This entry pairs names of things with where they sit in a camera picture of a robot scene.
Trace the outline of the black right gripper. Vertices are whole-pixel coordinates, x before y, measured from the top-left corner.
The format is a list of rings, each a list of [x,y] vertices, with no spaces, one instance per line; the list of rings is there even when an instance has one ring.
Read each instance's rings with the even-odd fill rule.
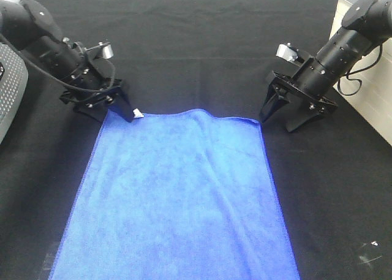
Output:
[[[325,96],[313,96],[305,92],[304,88],[299,88],[297,81],[287,75],[272,71],[266,79],[269,87],[259,113],[263,123],[283,106],[290,103],[289,94],[303,101],[286,122],[285,128],[288,132],[294,132],[303,125],[318,121],[324,118],[325,112],[333,113],[338,108],[335,101]]]

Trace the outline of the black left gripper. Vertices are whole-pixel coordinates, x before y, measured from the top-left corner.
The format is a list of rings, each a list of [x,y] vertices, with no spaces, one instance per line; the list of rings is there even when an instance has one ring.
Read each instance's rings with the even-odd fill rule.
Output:
[[[75,113],[103,123],[107,111],[111,110],[128,123],[134,120],[129,85],[116,78],[115,67],[109,60],[92,60],[80,74],[72,75],[67,84],[69,87],[59,99],[65,104],[73,104]]]

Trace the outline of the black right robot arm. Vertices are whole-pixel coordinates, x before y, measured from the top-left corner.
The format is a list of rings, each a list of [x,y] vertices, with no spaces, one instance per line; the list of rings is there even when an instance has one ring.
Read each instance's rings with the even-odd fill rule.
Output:
[[[260,110],[261,122],[290,103],[301,103],[286,124],[288,132],[334,113],[338,105],[326,93],[376,47],[391,38],[391,0],[357,0],[345,13],[341,27],[315,56],[290,44],[280,44],[277,56],[298,66],[292,75],[269,74],[268,92]]]

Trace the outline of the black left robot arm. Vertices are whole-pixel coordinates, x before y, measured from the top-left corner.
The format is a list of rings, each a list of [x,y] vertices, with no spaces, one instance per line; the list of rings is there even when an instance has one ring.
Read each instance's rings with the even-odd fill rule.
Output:
[[[97,118],[111,110],[132,122],[129,86],[116,78],[109,41],[87,48],[64,36],[50,12],[35,0],[1,1],[1,40],[40,73],[64,87],[60,100]]]

